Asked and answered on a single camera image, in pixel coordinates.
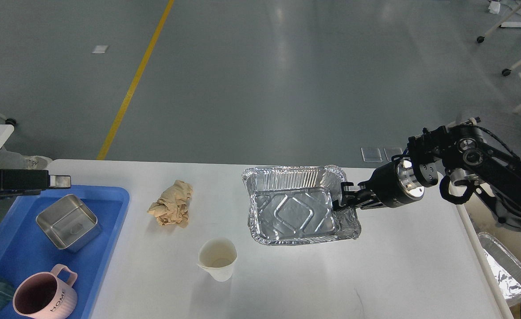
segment pink mug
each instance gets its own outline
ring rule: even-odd
[[[62,270],[70,273],[66,283],[58,278]],[[78,294],[72,288],[77,278],[78,274],[62,264],[57,264],[50,272],[26,278],[14,293],[14,311],[34,319],[67,318],[78,303]]]

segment blue tray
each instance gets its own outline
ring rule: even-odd
[[[74,194],[97,216],[102,232],[77,253],[59,250],[36,224],[36,216],[56,200]],[[38,196],[20,196],[0,225],[0,275],[18,287],[28,276],[50,271],[56,263],[78,273],[74,289],[78,305],[68,319],[88,319],[113,248],[121,232],[128,192],[119,187],[74,185],[68,190],[46,190]],[[2,319],[22,319],[12,303],[0,311]]]

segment brown paper towel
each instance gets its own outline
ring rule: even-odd
[[[148,213],[156,218],[161,226],[176,224],[185,228],[188,224],[188,204],[193,190],[190,184],[176,180],[156,202],[151,204]]]

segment foil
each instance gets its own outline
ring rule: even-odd
[[[361,234],[354,209],[333,211],[347,180],[337,166],[253,167],[242,178],[250,197],[251,236],[261,244],[317,244]]]
[[[509,307],[521,301],[521,263],[489,233],[477,234],[485,257]]]

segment caster wheel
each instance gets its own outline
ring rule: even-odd
[[[6,119],[5,124],[16,126],[16,120],[15,119]]]

